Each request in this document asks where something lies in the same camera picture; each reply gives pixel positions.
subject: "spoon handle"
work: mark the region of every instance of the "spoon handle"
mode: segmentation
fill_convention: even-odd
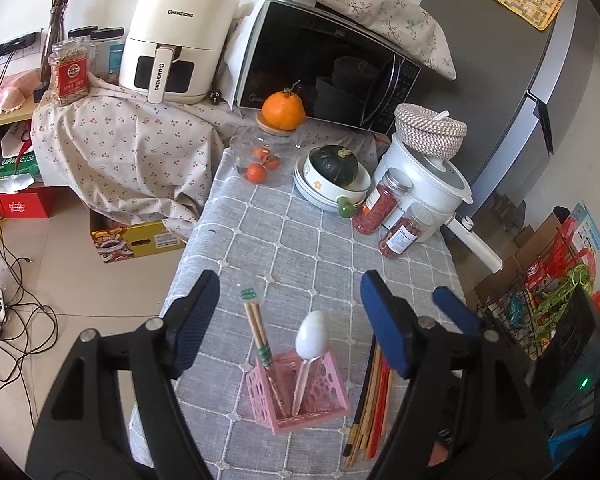
[[[313,359],[305,359],[300,365],[298,371],[298,380],[296,381],[296,389],[294,390],[294,402],[291,407],[291,415],[296,416],[300,412],[300,404],[302,404],[302,398],[304,397],[304,391],[306,390],[306,382],[309,378],[309,369],[311,363],[313,363],[318,357]]]

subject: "wooden lid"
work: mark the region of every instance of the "wooden lid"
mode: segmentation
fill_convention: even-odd
[[[279,137],[288,137],[288,136],[293,135],[296,132],[295,130],[287,131],[287,130],[280,130],[278,128],[274,128],[269,123],[267,123],[267,121],[264,120],[264,117],[262,116],[262,112],[258,112],[258,115],[256,116],[256,122],[258,123],[259,129],[267,132],[268,134],[276,135]]]

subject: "green pumpkin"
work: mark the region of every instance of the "green pumpkin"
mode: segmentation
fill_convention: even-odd
[[[315,148],[309,154],[309,160],[324,178],[339,187],[351,184],[358,175],[358,160],[351,150],[327,144]]]

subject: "gray checkered tablecloth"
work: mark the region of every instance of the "gray checkered tablecloth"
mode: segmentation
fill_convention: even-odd
[[[314,139],[324,144],[327,139]],[[352,145],[373,170],[372,136],[336,140]],[[341,453],[352,417],[316,428],[274,436],[253,421],[244,375],[256,349],[240,300],[245,272],[257,276],[262,313],[274,353],[293,349],[300,323],[313,309],[328,313],[334,351],[352,405],[358,404],[372,338],[360,303],[360,277],[377,269],[392,293],[406,298],[419,315],[427,314],[454,330],[431,301],[438,285],[462,297],[451,256],[437,233],[414,244],[406,256],[387,260],[378,251],[379,234],[360,235],[350,220],[320,211],[293,185],[254,186],[235,173],[225,151],[200,223],[184,251],[165,300],[186,296],[203,269],[219,274],[221,296],[194,365],[174,389],[200,453],[218,480],[344,478],[362,480],[371,462],[344,469]],[[390,422],[406,390],[394,381]],[[134,457],[151,465],[138,410],[129,425]]]

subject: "jar of red food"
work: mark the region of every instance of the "jar of red food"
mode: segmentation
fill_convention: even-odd
[[[400,199],[407,193],[406,185],[400,173],[394,168],[382,176],[375,189],[366,197],[365,203],[360,206],[353,218],[353,225],[363,235],[370,235],[380,227]]]
[[[432,220],[431,212],[422,204],[414,202],[402,218],[382,237],[378,249],[387,258],[398,258],[424,234]]]

